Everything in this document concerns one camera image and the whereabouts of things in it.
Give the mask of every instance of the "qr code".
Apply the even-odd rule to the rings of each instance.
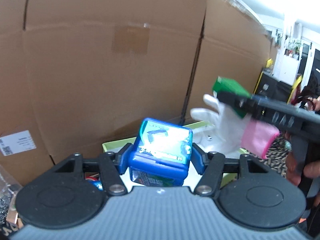
[[[2,152],[4,156],[13,154],[12,150],[10,149],[10,146],[2,147]]]

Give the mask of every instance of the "blue can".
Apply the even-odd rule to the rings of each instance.
[[[128,159],[131,180],[145,186],[182,186],[191,147],[191,129],[144,119]]]

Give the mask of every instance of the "product label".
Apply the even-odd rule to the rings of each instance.
[[[36,145],[29,133],[23,131],[0,137],[0,150],[4,156],[36,149]]]

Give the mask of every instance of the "brown packing tape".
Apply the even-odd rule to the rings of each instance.
[[[148,27],[116,27],[112,41],[112,50],[120,53],[133,51],[147,54],[150,28]]]

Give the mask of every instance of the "pink cloth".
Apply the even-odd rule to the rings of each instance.
[[[241,148],[265,159],[269,147],[279,134],[278,128],[273,125],[251,119],[242,135]]]

